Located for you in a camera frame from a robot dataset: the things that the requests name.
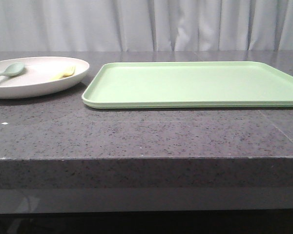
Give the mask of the white curtain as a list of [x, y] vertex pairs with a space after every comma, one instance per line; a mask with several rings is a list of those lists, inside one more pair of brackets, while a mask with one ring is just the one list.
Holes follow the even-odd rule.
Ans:
[[293, 0], [0, 0], [0, 51], [293, 50]]

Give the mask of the pale green spoon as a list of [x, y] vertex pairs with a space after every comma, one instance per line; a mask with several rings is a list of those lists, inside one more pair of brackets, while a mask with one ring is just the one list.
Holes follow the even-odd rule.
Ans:
[[15, 77], [21, 74], [24, 68], [25, 68], [24, 63], [16, 62], [16, 63], [10, 64], [3, 72], [0, 73], [0, 76]]

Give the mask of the light green tray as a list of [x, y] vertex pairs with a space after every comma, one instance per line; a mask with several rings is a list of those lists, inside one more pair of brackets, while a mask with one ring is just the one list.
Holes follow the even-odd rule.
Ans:
[[293, 107], [293, 76], [255, 61], [108, 63], [82, 99], [96, 109]]

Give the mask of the white round plate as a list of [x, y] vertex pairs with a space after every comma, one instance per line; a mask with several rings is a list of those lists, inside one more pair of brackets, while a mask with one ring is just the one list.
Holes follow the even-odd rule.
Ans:
[[[31, 98], [63, 91], [81, 82], [90, 67], [88, 62], [78, 58], [30, 57], [2, 60], [0, 72], [15, 62], [24, 63], [25, 70], [13, 78], [0, 76], [0, 99]], [[69, 66], [75, 66], [73, 75], [51, 81]]]

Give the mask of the yellow plastic fork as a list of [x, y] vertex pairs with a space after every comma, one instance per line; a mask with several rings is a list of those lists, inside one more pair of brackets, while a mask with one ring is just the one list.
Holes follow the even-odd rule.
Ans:
[[76, 69], [76, 66], [66, 67], [63, 71], [59, 72], [58, 74], [50, 78], [48, 81], [55, 81], [55, 80], [72, 76], [75, 73], [75, 69]]

